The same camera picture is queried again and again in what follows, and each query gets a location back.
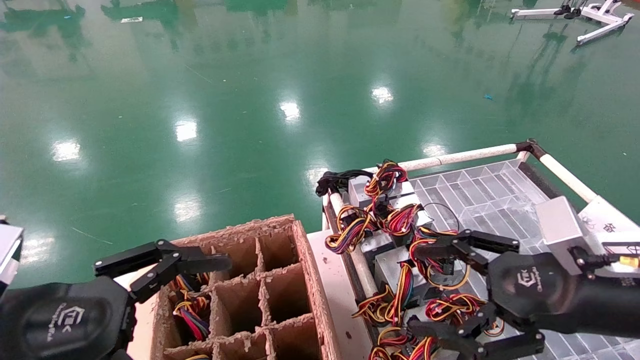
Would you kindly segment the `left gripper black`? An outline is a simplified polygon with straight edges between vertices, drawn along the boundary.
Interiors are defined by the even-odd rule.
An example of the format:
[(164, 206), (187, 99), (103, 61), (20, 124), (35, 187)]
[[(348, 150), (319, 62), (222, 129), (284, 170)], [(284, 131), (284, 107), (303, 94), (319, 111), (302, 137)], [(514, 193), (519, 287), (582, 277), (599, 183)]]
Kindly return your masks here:
[[(180, 275), (226, 272), (226, 254), (167, 240), (121, 251), (94, 263), (95, 278), (7, 290), (1, 298), (3, 360), (114, 360), (126, 357), (136, 324), (135, 303), (145, 303)], [(115, 278), (147, 268), (130, 291)]]

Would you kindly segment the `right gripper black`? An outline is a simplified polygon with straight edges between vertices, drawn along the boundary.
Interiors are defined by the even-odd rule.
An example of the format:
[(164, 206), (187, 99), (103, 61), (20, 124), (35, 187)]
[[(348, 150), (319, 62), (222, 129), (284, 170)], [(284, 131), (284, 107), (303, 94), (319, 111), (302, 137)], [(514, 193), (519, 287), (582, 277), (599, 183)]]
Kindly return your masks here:
[[(460, 321), (407, 320), (407, 331), (423, 340), (439, 360), (516, 360), (540, 354), (545, 337), (537, 330), (562, 334), (639, 337), (639, 286), (621, 278), (571, 275), (549, 252), (519, 254), (521, 242), (503, 235), (466, 229), (414, 242), (414, 264), (449, 259), (487, 275), (486, 303)], [(499, 255), (489, 261), (479, 250)], [(480, 342), (500, 316), (519, 335)]]

